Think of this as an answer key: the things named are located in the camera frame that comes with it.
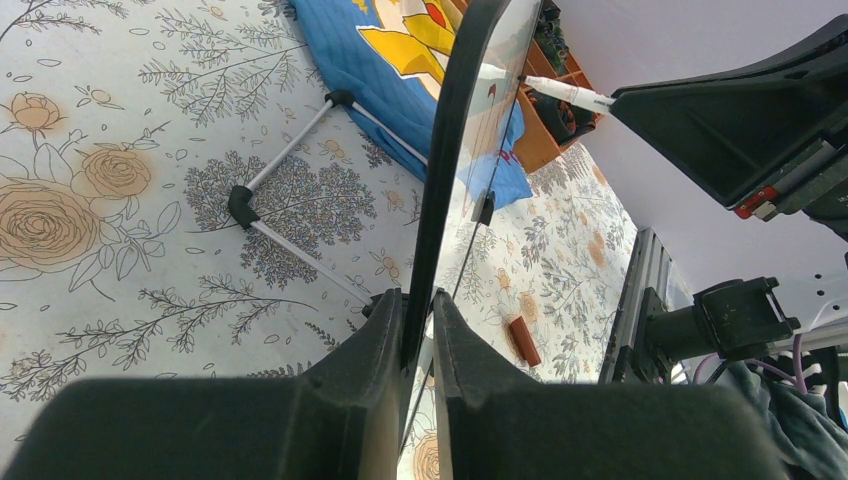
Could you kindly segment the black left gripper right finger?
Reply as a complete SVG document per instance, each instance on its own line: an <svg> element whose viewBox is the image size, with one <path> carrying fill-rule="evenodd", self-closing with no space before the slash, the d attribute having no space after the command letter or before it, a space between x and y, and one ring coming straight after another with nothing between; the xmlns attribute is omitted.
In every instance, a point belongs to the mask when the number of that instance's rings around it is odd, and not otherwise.
<svg viewBox="0 0 848 480"><path fill-rule="evenodd" d="M432 303L445 479L783 479L777 447L735 391L540 383Z"/></svg>

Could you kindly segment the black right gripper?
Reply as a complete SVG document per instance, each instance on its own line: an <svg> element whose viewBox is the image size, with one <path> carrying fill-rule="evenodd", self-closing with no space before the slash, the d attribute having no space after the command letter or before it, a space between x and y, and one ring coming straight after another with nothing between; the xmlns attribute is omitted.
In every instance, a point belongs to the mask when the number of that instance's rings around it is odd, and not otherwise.
<svg viewBox="0 0 848 480"><path fill-rule="evenodd" d="M847 17L725 72L622 87L611 115L741 219L847 239Z"/></svg>

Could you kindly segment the white whiteboard black frame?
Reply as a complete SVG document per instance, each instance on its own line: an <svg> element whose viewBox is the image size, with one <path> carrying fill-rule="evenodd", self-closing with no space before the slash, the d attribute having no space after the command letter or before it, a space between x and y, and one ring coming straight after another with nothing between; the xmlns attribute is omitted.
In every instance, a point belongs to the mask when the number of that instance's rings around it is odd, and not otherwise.
<svg viewBox="0 0 848 480"><path fill-rule="evenodd" d="M433 357L428 316L438 278L455 267L448 235L489 222L506 198L498 175L524 132L518 104L525 63L541 9L538 1L471 1L441 87L428 157L412 284L403 295L400 433L417 406L418 365Z"/></svg>

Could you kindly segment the black orange cloth roll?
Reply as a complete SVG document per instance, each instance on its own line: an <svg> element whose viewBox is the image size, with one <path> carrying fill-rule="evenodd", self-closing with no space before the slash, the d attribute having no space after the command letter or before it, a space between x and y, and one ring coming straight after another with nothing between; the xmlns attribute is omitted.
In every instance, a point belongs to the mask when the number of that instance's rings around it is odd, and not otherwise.
<svg viewBox="0 0 848 480"><path fill-rule="evenodd" d="M535 90L527 92L528 99L545 129L560 147L594 131L597 115Z"/></svg>

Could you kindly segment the white whiteboard marker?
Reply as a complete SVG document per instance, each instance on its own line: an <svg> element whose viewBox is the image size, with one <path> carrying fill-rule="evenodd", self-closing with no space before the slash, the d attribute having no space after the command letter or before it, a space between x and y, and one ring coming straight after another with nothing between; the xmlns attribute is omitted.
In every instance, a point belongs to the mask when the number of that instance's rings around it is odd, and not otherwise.
<svg viewBox="0 0 848 480"><path fill-rule="evenodd" d="M567 102L596 114L609 114L615 99L594 90L538 76L519 77L521 82L537 92Z"/></svg>

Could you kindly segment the red marker cap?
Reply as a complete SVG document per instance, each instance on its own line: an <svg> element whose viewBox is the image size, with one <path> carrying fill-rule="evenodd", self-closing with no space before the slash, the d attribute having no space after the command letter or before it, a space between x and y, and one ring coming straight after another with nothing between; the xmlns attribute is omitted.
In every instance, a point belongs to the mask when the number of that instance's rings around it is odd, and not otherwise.
<svg viewBox="0 0 848 480"><path fill-rule="evenodd" d="M529 367L539 366L541 357L524 318L522 316L516 317L508 324L507 329L518 356Z"/></svg>

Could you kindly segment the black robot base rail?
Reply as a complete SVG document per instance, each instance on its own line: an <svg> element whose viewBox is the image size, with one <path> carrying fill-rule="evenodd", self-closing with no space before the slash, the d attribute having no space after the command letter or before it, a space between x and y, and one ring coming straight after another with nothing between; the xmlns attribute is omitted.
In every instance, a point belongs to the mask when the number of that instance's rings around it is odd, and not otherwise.
<svg viewBox="0 0 848 480"><path fill-rule="evenodd" d="M847 342L847 259L833 273L732 279L680 301L652 229L633 245L599 381L668 384L682 361L742 361Z"/></svg>

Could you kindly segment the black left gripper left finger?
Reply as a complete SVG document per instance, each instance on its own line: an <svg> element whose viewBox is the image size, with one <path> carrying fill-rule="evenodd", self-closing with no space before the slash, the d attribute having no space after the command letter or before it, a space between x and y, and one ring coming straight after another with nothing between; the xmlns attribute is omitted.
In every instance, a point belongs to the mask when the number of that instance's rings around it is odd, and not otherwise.
<svg viewBox="0 0 848 480"><path fill-rule="evenodd" d="M9 479L393 479L404 298L294 376L95 379L33 422Z"/></svg>

